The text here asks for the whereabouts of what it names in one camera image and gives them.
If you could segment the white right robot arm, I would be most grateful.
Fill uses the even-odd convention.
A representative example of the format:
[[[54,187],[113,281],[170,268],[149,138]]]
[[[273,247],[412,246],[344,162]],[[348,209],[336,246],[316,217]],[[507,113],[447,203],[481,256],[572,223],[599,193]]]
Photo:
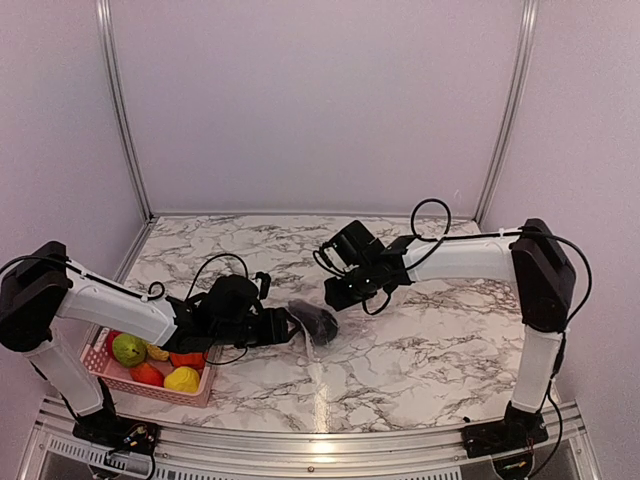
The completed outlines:
[[[323,243],[315,256],[329,273],[324,299],[336,311],[365,304],[378,292],[433,280],[489,280],[508,285],[519,303],[524,346],[510,400],[495,438],[515,448],[534,431],[561,363],[576,283],[563,240],[544,221],[493,233],[421,239],[402,235],[390,244],[353,221]]]

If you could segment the red orange fake tomato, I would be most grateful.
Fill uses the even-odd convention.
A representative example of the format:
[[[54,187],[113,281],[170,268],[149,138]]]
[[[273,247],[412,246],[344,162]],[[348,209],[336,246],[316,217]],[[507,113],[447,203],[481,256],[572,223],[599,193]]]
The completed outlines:
[[[130,368],[129,374],[135,382],[160,388],[164,386],[164,374],[147,362]]]

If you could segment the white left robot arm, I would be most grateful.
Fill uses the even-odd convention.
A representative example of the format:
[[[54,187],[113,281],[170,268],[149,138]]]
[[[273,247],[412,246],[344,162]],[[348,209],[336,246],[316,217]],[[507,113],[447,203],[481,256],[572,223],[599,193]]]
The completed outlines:
[[[302,328],[286,309],[266,308],[249,279],[229,275],[193,300],[137,293],[72,261],[51,241],[1,268],[1,344],[24,355],[106,445],[125,438],[104,383],[91,375],[55,319],[72,319],[131,334],[170,353],[241,350],[288,343]]]

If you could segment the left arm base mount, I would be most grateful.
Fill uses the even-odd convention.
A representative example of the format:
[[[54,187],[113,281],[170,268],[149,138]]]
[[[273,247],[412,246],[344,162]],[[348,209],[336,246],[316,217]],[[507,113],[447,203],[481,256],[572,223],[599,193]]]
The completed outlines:
[[[111,453],[134,452],[151,455],[156,448],[159,425],[118,417],[115,422],[97,426],[89,426],[87,422],[76,422],[72,434],[75,438],[108,447]]]

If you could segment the clear zip top bag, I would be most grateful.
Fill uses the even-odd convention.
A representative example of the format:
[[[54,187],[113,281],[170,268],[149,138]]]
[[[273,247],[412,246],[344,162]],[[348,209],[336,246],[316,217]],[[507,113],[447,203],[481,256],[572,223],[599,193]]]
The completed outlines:
[[[337,313],[329,307],[321,308],[328,310],[337,320],[338,335],[328,345],[318,346],[306,341],[302,333],[297,333],[291,344],[283,348],[283,353],[290,359],[309,364],[337,363],[364,356],[384,342],[386,329],[399,315],[398,309],[370,316],[358,309]]]

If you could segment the orange fake fruit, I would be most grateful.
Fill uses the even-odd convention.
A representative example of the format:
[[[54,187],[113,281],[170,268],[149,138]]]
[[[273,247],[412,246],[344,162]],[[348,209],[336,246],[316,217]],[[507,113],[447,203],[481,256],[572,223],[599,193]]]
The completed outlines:
[[[202,370],[207,365],[207,355],[202,352],[169,355],[170,363],[175,368],[189,367],[194,370]]]

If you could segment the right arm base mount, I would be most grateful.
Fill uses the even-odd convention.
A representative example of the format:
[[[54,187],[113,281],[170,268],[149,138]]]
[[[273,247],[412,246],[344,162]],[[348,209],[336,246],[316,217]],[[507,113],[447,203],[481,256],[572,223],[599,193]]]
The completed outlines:
[[[532,447],[549,439],[545,427],[527,430],[521,424],[502,421],[467,425],[461,432],[468,458],[479,458]]]

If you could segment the yellow fake lemon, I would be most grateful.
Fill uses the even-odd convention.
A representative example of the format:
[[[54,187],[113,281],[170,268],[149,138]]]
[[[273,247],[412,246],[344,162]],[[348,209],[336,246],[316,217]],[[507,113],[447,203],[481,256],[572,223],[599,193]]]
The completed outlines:
[[[194,394],[199,390],[200,374],[197,370],[181,366],[164,378],[164,388],[182,393]]]

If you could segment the light green fake pear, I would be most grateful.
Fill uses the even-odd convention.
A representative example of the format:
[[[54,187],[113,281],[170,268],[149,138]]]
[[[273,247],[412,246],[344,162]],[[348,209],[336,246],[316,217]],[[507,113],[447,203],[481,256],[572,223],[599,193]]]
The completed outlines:
[[[114,359],[125,368],[133,368],[146,359],[146,344],[130,334],[120,333],[112,342]]]

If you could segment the red fake apple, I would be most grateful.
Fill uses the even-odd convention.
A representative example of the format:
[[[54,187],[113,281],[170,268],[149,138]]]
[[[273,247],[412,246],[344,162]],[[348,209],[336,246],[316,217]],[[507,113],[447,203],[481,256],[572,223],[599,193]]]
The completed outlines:
[[[115,358],[115,354],[114,354],[114,350],[113,350],[113,344],[115,339],[120,335],[119,331],[116,330],[111,330],[106,338],[106,342],[105,342],[105,347],[106,347],[106,351],[109,355],[110,358]]]

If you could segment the beige fake bread ball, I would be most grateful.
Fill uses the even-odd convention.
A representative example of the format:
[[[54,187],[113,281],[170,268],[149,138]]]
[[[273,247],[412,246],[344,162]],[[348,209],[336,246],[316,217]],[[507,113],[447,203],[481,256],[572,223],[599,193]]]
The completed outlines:
[[[156,345],[147,344],[146,351],[147,351],[147,356],[152,360],[155,360],[158,362],[168,362],[170,359],[170,353],[161,349]]]

